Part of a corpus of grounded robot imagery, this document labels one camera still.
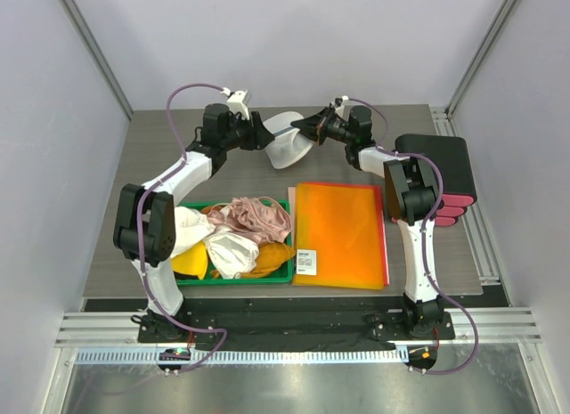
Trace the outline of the white mesh laundry bag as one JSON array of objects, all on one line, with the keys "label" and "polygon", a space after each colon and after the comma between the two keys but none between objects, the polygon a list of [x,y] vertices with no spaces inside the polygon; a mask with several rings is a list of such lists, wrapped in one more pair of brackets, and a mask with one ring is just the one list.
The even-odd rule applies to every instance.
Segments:
[{"label": "white mesh laundry bag", "polygon": [[274,135],[274,140],[265,147],[265,153],[273,168],[284,169],[296,164],[314,146],[294,127],[293,121],[304,116],[296,111],[286,111],[264,121],[265,128]]}]

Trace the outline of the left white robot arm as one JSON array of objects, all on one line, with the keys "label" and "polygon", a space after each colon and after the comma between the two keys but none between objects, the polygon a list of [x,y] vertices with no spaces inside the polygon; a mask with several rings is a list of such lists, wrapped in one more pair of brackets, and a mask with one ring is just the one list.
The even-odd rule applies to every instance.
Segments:
[{"label": "left white robot arm", "polygon": [[275,139],[258,112],[233,111],[222,103],[205,108],[198,131],[168,170],[120,192],[113,243],[137,270],[148,298],[146,312],[131,318],[144,343],[178,342],[199,333],[172,270],[175,206],[221,168],[230,150],[261,150]]}]

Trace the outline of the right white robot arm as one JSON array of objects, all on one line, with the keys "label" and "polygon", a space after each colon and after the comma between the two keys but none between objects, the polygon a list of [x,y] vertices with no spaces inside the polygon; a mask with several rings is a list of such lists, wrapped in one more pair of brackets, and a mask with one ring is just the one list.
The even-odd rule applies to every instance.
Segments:
[{"label": "right white robot arm", "polygon": [[283,112],[263,120],[261,126],[273,142],[286,134],[298,134],[311,145],[328,139],[342,142],[351,166],[384,179],[388,212],[398,224],[404,246],[403,332],[413,339],[434,338],[444,325],[444,293],[436,279],[433,241],[443,177],[431,159],[390,151],[375,142],[371,114],[378,110],[370,104],[353,100],[356,105],[344,118],[346,100],[338,98],[308,118]]}]

